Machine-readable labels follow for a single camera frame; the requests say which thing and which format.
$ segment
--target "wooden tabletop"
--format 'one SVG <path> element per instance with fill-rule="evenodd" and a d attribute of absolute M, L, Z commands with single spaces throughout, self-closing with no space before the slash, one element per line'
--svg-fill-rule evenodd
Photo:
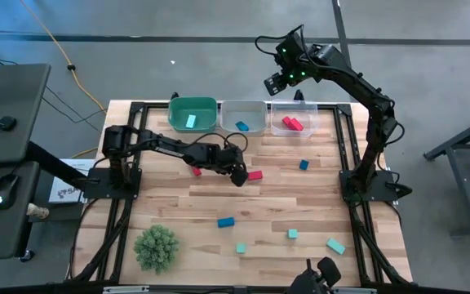
<path fill-rule="evenodd" d="M 126 124 L 130 103 L 112 100 L 104 127 Z M 352 113 L 363 152 L 367 111 L 352 104 Z M 150 110 L 147 128 L 188 142 L 201 135 L 174 131 L 166 115 L 165 109 Z M 316 264 L 329 256 L 342 274 L 337 286 L 359 285 L 348 208 L 340 195 L 335 122 L 330 111 L 321 110 L 319 117 L 321 126 L 309 138 L 274 136 L 269 129 L 262 137 L 250 138 L 244 161 L 249 172 L 261 170 L 264 178 L 246 182 L 241 188 L 228 176 L 202 171 L 202 176 L 196 177 L 181 159 L 143 152 L 141 191 L 131 214 L 120 283 L 289 286 L 305 270 L 306 258 Z M 347 130 L 345 120 L 342 122 Z M 347 131 L 344 136 L 350 150 Z M 230 140 L 243 146 L 240 137 Z M 222 143 L 215 136 L 205 141 Z M 307 171 L 299 169 L 301 159 L 309 161 Z M 348 161 L 353 167 L 350 152 Z M 103 242 L 110 203 L 101 199 L 86 214 L 78 235 L 74 273 L 82 270 Z M 385 203 L 370 206 L 379 247 L 401 276 L 412 280 L 397 215 Z M 229 216 L 235 217 L 235 226 L 219 229 L 216 220 Z M 133 251 L 137 236 L 154 224 L 174 230 L 180 241 L 174 264 L 160 275 L 141 271 Z M 288 229 L 297 229 L 299 237 L 288 239 Z M 328 238 L 346 247 L 342 256 L 326 246 Z M 245 254 L 236 253 L 237 243 L 246 244 Z M 107 277 L 115 247 L 110 253 Z M 370 254 L 366 249 L 365 253 L 373 279 Z"/>

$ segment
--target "blue block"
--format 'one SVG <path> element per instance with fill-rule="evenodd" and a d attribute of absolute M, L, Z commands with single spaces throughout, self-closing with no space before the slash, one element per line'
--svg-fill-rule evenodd
<path fill-rule="evenodd" d="M 219 220 L 217 220 L 217 225 L 219 226 L 219 228 L 232 226 L 232 225 L 235 225 L 235 219 L 232 218 L 232 217 L 228 217 L 228 218 L 225 218 L 225 219 L 219 219 Z"/>
<path fill-rule="evenodd" d="M 296 229 L 287 230 L 287 238 L 297 238 L 299 237 L 299 232 Z"/>
<path fill-rule="evenodd" d="M 300 161 L 300 166 L 299 166 L 299 168 L 300 168 L 301 170 L 307 170 L 307 169 L 308 169 L 308 165 L 309 165 L 309 161 L 307 161 L 307 160 L 301 160 L 301 161 Z"/>
<path fill-rule="evenodd" d="M 335 239 L 330 238 L 327 240 L 327 246 L 333 250 L 335 250 L 337 253 L 340 255 L 344 254 L 344 251 L 346 250 L 346 247 L 342 246 L 340 243 L 338 243 Z"/>
<path fill-rule="evenodd" d="M 190 115 L 188 116 L 188 121 L 186 122 L 186 127 L 187 127 L 187 128 L 193 128 L 193 127 L 195 127 L 195 118 L 196 118 L 196 116 L 193 115 L 193 114 L 190 114 Z"/>
<path fill-rule="evenodd" d="M 237 243 L 237 253 L 245 253 L 246 245 L 245 243 Z"/>
<path fill-rule="evenodd" d="M 249 131 L 250 128 L 243 122 L 237 122 L 235 125 L 238 127 L 239 130 L 241 131 Z"/>

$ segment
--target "black desk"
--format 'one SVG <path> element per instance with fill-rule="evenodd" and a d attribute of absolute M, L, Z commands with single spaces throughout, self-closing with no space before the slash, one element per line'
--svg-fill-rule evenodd
<path fill-rule="evenodd" d="M 0 178 L 14 170 L 15 164 L 0 167 Z M 28 241 L 29 228 L 27 206 L 32 200 L 39 177 L 39 164 L 23 163 L 14 171 L 20 177 L 16 187 L 16 203 L 0 211 L 0 259 L 22 256 Z"/>
<path fill-rule="evenodd" d="M 50 65 L 0 66 L 0 118 L 17 119 L 12 131 L 0 132 L 0 177 L 18 164 L 16 173 L 20 177 L 15 204 L 0 211 L 0 259 L 24 254 L 32 229 L 30 221 L 33 221 L 26 216 L 26 211 L 36 192 L 41 170 L 79 189 L 84 183 L 82 179 L 86 178 L 30 141 L 49 73 Z"/>

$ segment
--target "concrete floor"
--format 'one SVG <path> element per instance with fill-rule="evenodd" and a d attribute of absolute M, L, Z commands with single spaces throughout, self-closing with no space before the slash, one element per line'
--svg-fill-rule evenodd
<path fill-rule="evenodd" d="M 278 67 L 254 48 L 251 38 L 283 35 L 301 23 L 306 25 L 306 37 L 321 42 L 339 38 L 353 68 L 397 101 L 397 118 L 406 127 L 406 137 L 389 146 L 386 157 L 388 165 L 401 173 L 401 182 L 414 189 L 400 201 L 400 211 L 415 282 L 470 290 L 470 237 L 449 237 L 449 231 L 470 225 L 470 212 L 446 159 L 428 163 L 422 157 L 470 125 L 470 0 L 27 3 L 54 33 L 142 35 L 173 41 L 62 42 L 82 83 L 103 105 L 112 99 L 169 99 L 174 91 L 219 100 L 268 100 L 262 81 Z M 42 33 L 13 0 L 0 0 L 0 31 Z M 171 37 L 197 37 L 197 41 L 175 42 Z M 234 37 L 241 42 L 231 42 Z M 377 45 L 356 45 L 371 39 L 377 39 Z M 438 46 L 385 45 L 421 39 Z M 440 44 L 451 39 L 452 45 Z M 0 58 L 51 64 L 50 88 L 83 116 L 97 110 L 75 86 L 52 42 L 0 40 Z M 299 88 L 311 100 L 349 101 L 330 82 L 307 81 Z M 295 90 L 279 97 L 290 98 Z M 45 98 L 69 112 L 50 93 Z M 95 126 L 103 121 L 104 115 L 91 119 Z M 97 146 L 99 135 L 42 104 L 33 140 L 66 158 Z M 34 225 L 29 246 L 38 255 L 27 264 L 0 261 L 0 287 L 61 281 L 75 229 L 75 223 Z"/>

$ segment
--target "small cube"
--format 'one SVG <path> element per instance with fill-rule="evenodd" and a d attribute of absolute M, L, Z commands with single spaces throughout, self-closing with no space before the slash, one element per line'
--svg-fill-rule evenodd
<path fill-rule="evenodd" d="M 240 131 L 249 131 L 250 128 L 243 122 L 237 122 L 235 125 L 238 127 Z"/>
<path fill-rule="evenodd" d="M 290 117 L 285 117 L 282 119 L 282 122 L 286 125 L 286 127 L 290 127 L 290 124 L 291 124 L 291 118 Z"/>
<path fill-rule="evenodd" d="M 246 245 L 245 243 L 237 243 L 237 253 L 245 253 Z"/>
<path fill-rule="evenodd" d="M 335 252 L 339 253 L 340 255 L 344 254 L 344 251 L 346 250 L 346 247 L 342 246 L 342 244 L 338 243 L 335 239 L 330 238 L 327 240 L 327 246 Z"/>
<path fill-rule="evenodd" d="M 225 218 L 225 219 L 219 219 L 219 220 L 217 220 L 217 225 L 219 226 L 219 228 L 234 226 L 235 225 L 235 219 L 232 218 L 232 217 L 228 217 L 228 218 Z"/>
<path fill-rule="evenodd" d="M 287 238 L 297 238 L 299 237 L 299 232 L 296 229 L 287 230 Z"/>
<path fill-rule="evenodd" d="M 295 131 L 302 131 L 304 126 L 296 118 L 292 118 L 290 122 L 290 129 Z"/>
<path fill-rule="evenodd" d="M 196 168 L 196 167 L 192 167 L 192 172 L 195 176 L 202 175 L 202 171 L 199 168 Z"/>
<path fill-rule="evenodd" d="M 248 180 L 260 180 L 263 177 L 262 171 L 252 171 L 248 173 Z"/>
<path fill-rule="evenodd" d="M 195 127 L 195 118 L 197 118 L 195 115 L 190 114 L 188 116 L 188 121 L 186 122 L 186 127 L 187 128 L 193 128 Z"/>
<path fill-rule="evenodd" d="M 299 166 L 299 168 L 300 168 L 301 170 L 306 171 L 306 170 L 308 169 L 308 165 L 309 165 L 309 161 L 307 161 L 307 160 L 301 160 L 301 161 L 300 161 L 300 166 Z"/>

